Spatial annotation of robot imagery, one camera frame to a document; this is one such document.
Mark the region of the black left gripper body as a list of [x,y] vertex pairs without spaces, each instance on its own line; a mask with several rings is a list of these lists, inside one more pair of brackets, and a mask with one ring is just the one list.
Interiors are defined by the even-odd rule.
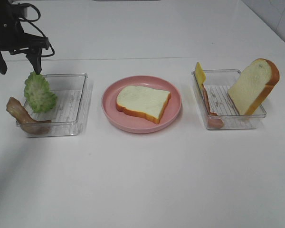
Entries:
[[12,4],[10,0],[0,0],[0,51],[11,55],[20,53],[37,54],[49,49],[49,40],[43,32],[41,36],[24,32],[22,22],[34,26],[41,18],[39,9],[30,3]]

